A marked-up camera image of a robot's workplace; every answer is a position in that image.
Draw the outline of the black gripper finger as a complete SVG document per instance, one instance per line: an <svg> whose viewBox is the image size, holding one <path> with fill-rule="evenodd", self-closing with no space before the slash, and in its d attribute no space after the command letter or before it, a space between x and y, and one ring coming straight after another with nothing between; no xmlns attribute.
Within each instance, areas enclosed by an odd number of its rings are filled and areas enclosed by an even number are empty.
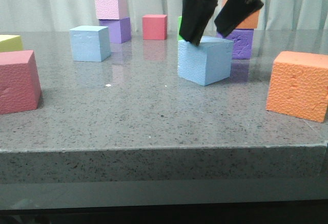
<svg viewBox="0 0 328 224"><path fill-rule="evenodd" d="M262 7L261 0L227 0L215 19L217 32L228 36L243 20Z"/></svg>
<svg viewBox="0 0 328 224"><path fill-rule="evenodd" d="M180 35L198 46L204 30L212 17L218 0L182 0Z"/></svg>

